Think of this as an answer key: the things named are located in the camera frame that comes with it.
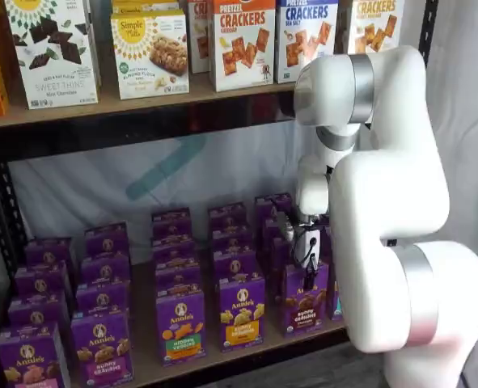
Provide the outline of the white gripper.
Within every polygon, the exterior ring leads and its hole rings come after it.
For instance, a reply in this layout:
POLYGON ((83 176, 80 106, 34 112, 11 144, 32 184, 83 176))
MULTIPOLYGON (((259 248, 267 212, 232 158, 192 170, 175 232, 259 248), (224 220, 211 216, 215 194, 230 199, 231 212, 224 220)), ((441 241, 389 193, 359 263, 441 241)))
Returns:
POLYGON ((294 261, 300 268, 305 269, 304 289, 314 288, 315 278, 319 272, 320 239, 319 229, 306 227, 294 240, 294 261))

